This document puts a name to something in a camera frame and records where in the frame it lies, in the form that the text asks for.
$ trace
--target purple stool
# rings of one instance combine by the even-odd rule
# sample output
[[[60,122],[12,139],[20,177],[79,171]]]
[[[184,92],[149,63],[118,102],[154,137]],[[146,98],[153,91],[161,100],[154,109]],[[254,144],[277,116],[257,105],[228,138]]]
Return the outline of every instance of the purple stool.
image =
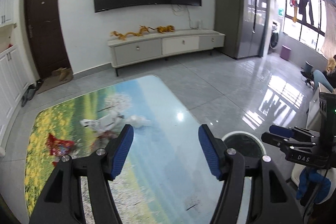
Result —
[[[282,45],[280,57],[288,61],[290,55],[291,55],[291,49]]]

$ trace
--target blue pants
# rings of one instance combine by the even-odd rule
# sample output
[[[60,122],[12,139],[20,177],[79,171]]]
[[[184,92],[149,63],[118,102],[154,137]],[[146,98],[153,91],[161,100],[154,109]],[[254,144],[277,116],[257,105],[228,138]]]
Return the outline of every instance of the blue pants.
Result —
[[[313,72],[314,75],[314,84],[315,84],[315,90],[318,88],[319,83],[321,83],[322,85],[324,85],[331,93],[333,92],[334,88],[332,87],[332,85],[330,85],[330,83],[328,82],[328,80],[326,79],[326,77],[323,75],[322,72],[320,72],[319,70],[315,70]]]

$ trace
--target tiled floor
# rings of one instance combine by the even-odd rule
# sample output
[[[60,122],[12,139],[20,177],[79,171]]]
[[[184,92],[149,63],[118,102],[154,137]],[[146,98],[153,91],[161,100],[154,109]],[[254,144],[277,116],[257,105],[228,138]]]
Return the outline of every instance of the tiled floor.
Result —
[[[216,137],[247,131],[260,138],[272,123],[304,127],[313,95],[302,81],[299,68],[276,54],[264,59],[233,60],[219,52],[212,56],[199,52],[121,68],[119,75],[109,69],[73,80],[36,95],[20,110],[6,156],[0,159],[0,193],[22,224],[29,222],[24,200],[26,148],[34,119],[45,108],[118,82],[157,75]],[[272,100],[279,105],[270,108]],[[277,148],[265,147],[285,179],[289,178],[293,165]]]

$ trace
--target stainless steel fridge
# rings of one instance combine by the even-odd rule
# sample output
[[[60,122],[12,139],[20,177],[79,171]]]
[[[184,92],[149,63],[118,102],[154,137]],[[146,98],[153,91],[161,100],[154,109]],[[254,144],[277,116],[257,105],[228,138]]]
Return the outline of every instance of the stainless steel fridge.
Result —
[[[226,35],[219,50],[232,58],[259,55],[267,0],[216,0],[215,31]]]

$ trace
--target tv cabinet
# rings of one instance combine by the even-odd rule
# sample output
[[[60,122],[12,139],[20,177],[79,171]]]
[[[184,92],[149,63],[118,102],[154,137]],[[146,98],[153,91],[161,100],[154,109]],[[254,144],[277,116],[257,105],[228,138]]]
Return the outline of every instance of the tv cabinet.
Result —
[[[212,50],[224,46],[225,35],[213,30],[178,30],[169,33],[151,33],[143,37],[118,38],[108,41],[112,61],[118,75],[118,68],[158,58]]]

